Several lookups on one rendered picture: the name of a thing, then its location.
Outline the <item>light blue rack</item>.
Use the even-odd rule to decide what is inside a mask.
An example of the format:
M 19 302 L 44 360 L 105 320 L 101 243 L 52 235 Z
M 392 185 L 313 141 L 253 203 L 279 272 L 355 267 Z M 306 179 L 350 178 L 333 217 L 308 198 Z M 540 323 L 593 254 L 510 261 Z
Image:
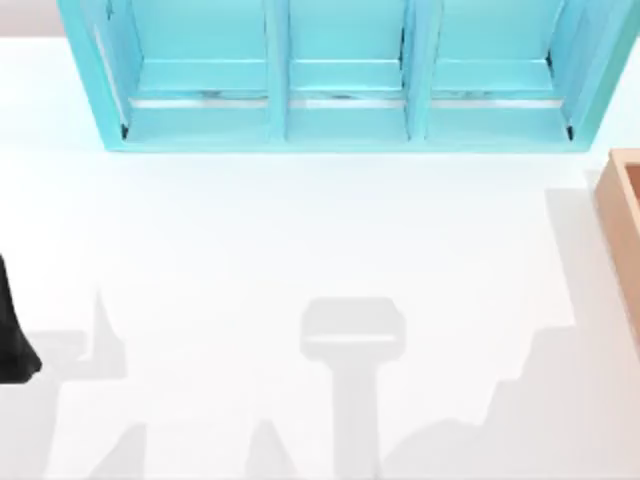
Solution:
M 640 0 L 56 0 L 115 152 L 584 152 Z

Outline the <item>shallow salmon-coloured box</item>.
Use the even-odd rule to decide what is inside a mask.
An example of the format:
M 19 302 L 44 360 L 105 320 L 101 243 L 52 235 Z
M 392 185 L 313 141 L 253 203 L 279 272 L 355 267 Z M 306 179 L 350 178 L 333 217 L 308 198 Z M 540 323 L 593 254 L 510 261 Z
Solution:
M 640 352 L 640 148 L 609 152 L 594 196 L 634 344 Z

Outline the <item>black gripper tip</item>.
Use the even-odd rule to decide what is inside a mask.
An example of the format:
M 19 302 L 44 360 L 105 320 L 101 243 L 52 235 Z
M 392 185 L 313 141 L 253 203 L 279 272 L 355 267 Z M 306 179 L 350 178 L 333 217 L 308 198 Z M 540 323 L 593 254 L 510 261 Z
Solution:
M 25 384 L 41 369 L 42 361 L 19 324 L 0 254 L 0 385 Z

